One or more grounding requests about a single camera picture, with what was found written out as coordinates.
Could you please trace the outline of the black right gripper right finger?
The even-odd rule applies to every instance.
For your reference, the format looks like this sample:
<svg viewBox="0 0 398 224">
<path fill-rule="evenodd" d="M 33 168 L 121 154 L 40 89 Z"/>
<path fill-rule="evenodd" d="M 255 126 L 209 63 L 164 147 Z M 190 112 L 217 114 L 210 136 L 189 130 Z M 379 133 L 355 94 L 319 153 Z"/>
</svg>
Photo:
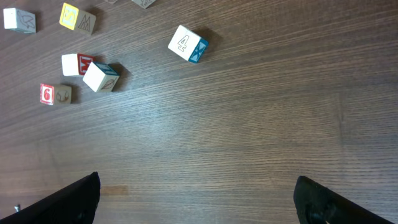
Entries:
<svg viewBox="0 0 398 224">
<path fill-rule="evenodd" d="M 294 204 L 300 224 L 393 224 L 306 176 L 297 179 Z"/>
</svg>

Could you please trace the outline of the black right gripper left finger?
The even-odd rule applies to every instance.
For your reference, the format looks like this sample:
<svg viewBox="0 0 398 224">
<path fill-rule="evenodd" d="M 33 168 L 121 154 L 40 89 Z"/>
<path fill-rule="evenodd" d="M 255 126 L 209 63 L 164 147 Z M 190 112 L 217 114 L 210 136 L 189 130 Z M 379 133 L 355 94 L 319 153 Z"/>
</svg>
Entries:
<svg viewBox="0 0 398 224">
<path fill-rule="evenodd" d="M 64 187 L 44 199 L 1 219 L 8 224 L 92 224 L 100 201 L 97 172 Z"/>
</svg>

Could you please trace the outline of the red 6 number block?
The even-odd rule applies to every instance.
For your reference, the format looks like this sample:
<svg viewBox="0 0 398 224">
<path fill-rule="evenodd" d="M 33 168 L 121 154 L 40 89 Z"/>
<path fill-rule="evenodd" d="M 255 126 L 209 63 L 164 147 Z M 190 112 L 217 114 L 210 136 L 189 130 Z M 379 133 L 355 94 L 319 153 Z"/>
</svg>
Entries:
<svg viewBox="0 0 398 224">
<path fill-rule="evenodd" d="M 40 84 L 40 102 L 46 105 L 70 104 L 72 88 L 61 84 Z"/>
</svg>

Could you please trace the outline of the leaf picture wooden block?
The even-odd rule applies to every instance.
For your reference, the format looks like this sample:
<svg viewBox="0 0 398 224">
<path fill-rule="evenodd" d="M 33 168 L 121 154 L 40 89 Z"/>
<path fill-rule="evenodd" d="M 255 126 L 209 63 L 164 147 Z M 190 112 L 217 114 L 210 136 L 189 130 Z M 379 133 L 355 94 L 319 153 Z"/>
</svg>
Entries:
<svg viewBox="0 0 398 224">
<path fill-rule="evenodd" d="M 83 81 L 96 93 L 111 92 L 120 75 L 108 64 L 91 62 Z"/>
</svg>

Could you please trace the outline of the red M letter block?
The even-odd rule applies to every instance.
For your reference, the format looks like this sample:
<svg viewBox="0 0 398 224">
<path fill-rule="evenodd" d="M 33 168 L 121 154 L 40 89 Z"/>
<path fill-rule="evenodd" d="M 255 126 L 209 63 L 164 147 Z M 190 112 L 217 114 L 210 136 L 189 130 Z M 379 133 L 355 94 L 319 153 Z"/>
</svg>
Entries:
<svg viewBox="0 0 398 224">
<path fill-rule="evenodd" d="M 66 77 L 83 76 L 95 58 L 85 54 L 62 55 L 62 73 Z"/>
</svg>

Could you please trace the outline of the yellow S letter block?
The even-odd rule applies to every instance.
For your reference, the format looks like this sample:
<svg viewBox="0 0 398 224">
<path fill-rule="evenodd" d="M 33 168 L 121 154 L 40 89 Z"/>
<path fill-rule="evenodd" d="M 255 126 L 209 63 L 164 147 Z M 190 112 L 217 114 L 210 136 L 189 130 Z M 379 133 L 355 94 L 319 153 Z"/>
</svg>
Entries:
<svg viewBox="0 0 398 224">
<path fill-rule="evenodd" d="M 78 32 L 91 35 L 94 30 L 96 16 L 71 4 L 64 3 L 59 19 L 60 25 Z"/>
</svg>

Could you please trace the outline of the blue X letter block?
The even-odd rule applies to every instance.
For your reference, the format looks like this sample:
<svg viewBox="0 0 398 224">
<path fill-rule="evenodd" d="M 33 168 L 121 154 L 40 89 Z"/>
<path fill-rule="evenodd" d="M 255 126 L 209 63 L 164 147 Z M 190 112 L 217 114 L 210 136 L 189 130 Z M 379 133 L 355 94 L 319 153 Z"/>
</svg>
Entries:
<svg viewBox="0 0 398 224">
<path fill-rule="evenodd" d="M 198 63 L 207 47 L 205 39 L 183 25 L 178 26 L 168 45 L 168 49 L 191 63 Z"/>
</svg>

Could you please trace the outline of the plain wooden picture block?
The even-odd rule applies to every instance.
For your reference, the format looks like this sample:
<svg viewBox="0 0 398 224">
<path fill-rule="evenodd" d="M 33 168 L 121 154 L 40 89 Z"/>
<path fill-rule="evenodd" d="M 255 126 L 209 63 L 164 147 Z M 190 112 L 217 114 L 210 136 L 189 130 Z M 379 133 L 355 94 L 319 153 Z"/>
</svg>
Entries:
<svg viewBox="0 0 398 224">
<path fill-rule="evenodd" d="M 36 33 L 35 14 L 18 8 L 3 9 L 4 28 L 24 34 Z"/>
</svg>

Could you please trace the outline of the red W letter block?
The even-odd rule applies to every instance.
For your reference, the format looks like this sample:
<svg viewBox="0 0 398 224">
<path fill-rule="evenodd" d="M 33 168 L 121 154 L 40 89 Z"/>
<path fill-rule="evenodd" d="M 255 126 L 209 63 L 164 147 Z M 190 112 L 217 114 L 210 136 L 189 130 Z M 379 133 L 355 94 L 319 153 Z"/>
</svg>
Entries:
<svg viewBox="0 0 398 224">
<path fill-rule="evenodd" d="M 116 3 L 118 0 L 104 0 L 104 1 L 106 1 L 107 3 L 110 3 L 110 4 L 114 4 L 114 3 Z"/>
</svg>

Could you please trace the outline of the green N letter block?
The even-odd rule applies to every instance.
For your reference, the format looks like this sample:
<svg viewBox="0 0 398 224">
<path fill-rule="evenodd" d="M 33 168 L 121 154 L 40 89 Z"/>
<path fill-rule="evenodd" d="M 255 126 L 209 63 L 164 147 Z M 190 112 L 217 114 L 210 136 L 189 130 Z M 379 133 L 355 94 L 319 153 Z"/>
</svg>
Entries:
<svg viewBox="0 0 398 224">
<path fill-rule="evenodd" d="M 154 3 L 156 0 L 131 0 L 132 2 L 136 3 L 140 7 L 146 9 L 148 8 L 152 3 Z"/>
</svg>

